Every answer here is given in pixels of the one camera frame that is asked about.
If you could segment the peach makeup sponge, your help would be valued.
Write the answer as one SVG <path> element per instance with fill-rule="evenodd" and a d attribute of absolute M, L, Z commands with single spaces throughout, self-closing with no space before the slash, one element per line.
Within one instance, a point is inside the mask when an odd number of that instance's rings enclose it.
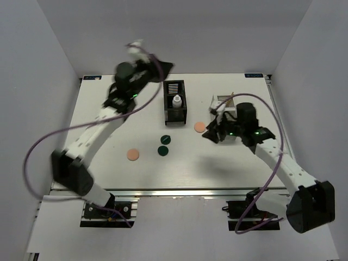
<path fill-rule="evenodd" d="M 137 159 L 139 159 L 139 151 L 136 148 L 132 148 L 130 150 L 127 151 L 127 159 L 130 161 L 135 161 Z"/>
<path fill-rule="evenodd" d="M 204 122 L 196 122 L 194 124 L 194 130 L 198 133 L 203 133 L 206 130 L 206 125 Z"/>

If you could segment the white lotion bottle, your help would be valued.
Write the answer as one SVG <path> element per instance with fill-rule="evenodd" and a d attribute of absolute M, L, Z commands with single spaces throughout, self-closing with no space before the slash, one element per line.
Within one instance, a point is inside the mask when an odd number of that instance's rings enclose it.
<path fill-rule="evenodd" d="M 180 108 L 182 106 L 182 99 L 180 95 L 175 95 L 172 99 L 172 107 L 173 108 Z"/>

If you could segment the green round compact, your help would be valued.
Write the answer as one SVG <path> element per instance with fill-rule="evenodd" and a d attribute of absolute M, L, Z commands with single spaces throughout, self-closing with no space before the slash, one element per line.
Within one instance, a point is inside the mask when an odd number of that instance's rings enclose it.
<path fill-rule="evenodd" d="M 163 136 L 161 136 L 160 142 L 163 145 L 168 145 L 171 142 L 171 136 L 170 135 L 163 135 Z"/>
<path fill-rule="evenodd" d="M 164 157 L 164 156 L 168 155 L 169 149 L 167 146 L 162 145 L 162 146 L 158 147 L 157 152 L 160 156 Z"/>

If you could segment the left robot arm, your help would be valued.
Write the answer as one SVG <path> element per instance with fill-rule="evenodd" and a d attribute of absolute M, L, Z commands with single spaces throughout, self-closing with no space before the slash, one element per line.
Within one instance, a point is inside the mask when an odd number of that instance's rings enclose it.
<path fill-rule="evenodd" d="M 156 58 L 149 63 L 137 60 L 118 64 L 108 97 L 95 122 L 64 150 L 51 154 L 54 181 L 96 205 L 104 217 L 114 213 L 115 197 L 94 181 L 89 166 L 109 136 L 135 111 L 137 95 L 148 83 L 165 80 L 173 67 L 173 63 Z"/>

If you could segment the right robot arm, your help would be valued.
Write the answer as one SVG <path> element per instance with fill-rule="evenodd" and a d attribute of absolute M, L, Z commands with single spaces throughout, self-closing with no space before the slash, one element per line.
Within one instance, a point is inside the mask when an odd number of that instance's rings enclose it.
<path fill-rule="evenodd" d="M 250 151 L 261 159 L 288 191 L 288 197 L 262 188 L 249 192 L 241 218 L 270 214 L 270 221 L 288 220 L 298 233 L 305 233 L 335 219 L 335 191 L 333 185 L 321 182 L 306 172 L 292 157 L 284 153 L 282 143 L 267 128 L 259 125 L 252 103 L 240 103 L 237 115 L 232 116 L 221 102 L 212 103 L 209 112 L 212 122 L 203 137 L 214 143 L 227 136 L 239 137 Z"/>

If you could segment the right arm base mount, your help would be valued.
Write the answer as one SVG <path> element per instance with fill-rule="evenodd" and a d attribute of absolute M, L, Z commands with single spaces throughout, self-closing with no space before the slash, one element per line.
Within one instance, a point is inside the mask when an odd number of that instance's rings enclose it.
<path fill-rule="evenodd" d="M 244 200 L 231 200 L 227 201 L 226 205 L 222 207 L 222 211 L 227 213 L 228 218 L 228 230 L 234 231 L 238 220 L 240 219 L 243 212 L 246 210 L 248 205 L 253 201 L 254 197 L 259 193 L 260 188 L 254 189 L 246 194 Z M 269 218 L 278 219 L 275 214 L 259 210 L 256 206 L 246 214 L 241 225 L 239 226 L 239 232 L 252 228 L 258 224 L 261 224 Z M 264 226 L 256 229 L 256 231 L 279 231 L 279 222 L 274 220 L 268 222 Z"/>

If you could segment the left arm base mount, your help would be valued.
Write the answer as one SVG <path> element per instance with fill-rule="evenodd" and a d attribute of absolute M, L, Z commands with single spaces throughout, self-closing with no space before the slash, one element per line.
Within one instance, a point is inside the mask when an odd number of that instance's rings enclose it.
<path fill-rule="evenodd" d="M 135 223 L 139 198 L 116 197 L 114 211 L 102 210 L 85 202 L 80 219 L 82 228 L 132 228 Z"/>

